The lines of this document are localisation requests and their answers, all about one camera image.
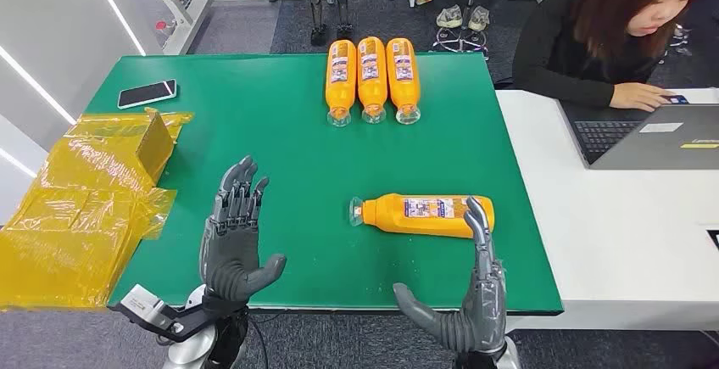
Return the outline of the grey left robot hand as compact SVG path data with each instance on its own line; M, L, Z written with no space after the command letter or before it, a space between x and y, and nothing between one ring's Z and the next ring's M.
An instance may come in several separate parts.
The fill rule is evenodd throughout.
M254 182L257 170L258 164L247 155L223 175L199 254L206 292L241 305L277 281L287 263L284 254L259 263L259 214L269 179Z

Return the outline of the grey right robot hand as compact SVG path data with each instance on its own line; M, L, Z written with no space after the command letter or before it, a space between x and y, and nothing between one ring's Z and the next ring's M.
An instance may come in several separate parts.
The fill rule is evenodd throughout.
M393 285L393 293L402 313L442 346L460 353L491 354L505 346L504 270L494 251L487 211L473 197L466 204L464 220L473 233L475 261L460 309L437 312L401 282Z

